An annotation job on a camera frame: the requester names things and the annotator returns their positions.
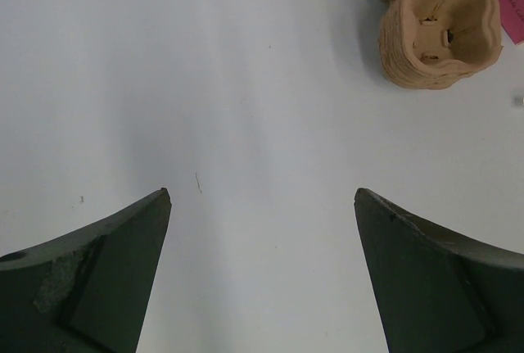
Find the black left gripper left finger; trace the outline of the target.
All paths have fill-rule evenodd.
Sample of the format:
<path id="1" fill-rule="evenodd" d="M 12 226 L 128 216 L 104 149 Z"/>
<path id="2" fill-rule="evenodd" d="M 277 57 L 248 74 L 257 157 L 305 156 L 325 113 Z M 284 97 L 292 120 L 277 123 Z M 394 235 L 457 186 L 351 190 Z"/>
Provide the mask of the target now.
<path id="1" fill-rule="evenodd" d="M 157 190 L 1 258 L 3 352 L 135 352 L 169 226 Z"/>

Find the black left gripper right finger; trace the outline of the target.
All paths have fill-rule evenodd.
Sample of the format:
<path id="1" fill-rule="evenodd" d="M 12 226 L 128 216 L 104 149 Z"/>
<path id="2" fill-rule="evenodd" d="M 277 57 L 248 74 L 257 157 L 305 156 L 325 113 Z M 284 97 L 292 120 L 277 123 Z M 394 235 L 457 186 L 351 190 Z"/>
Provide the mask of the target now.
<path id="1" fill-rule="evenodd" d="M 375 192 L 355 218 L 390 352 L 521 352 L 523 256 L 414 215 Z"/>

